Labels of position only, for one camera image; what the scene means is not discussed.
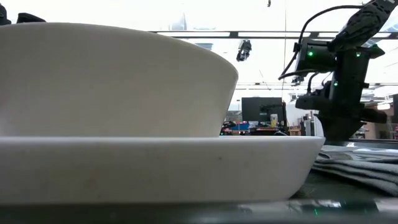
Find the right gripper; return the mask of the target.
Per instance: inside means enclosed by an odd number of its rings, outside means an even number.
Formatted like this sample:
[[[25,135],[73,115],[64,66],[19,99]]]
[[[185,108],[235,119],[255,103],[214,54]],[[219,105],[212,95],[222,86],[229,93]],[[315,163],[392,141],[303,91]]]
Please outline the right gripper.
[[[306,94],[298,97],[295,107],[303,110],[317,110],[323,135],[327,141],[346,141],[359,130],[363,121],[386,123],[383,111],[366,108],[361,102],[363,90],[369,87],[365,73],[337,74],[324,83],[321,89],[312,89],[312,74],[308,79]]]

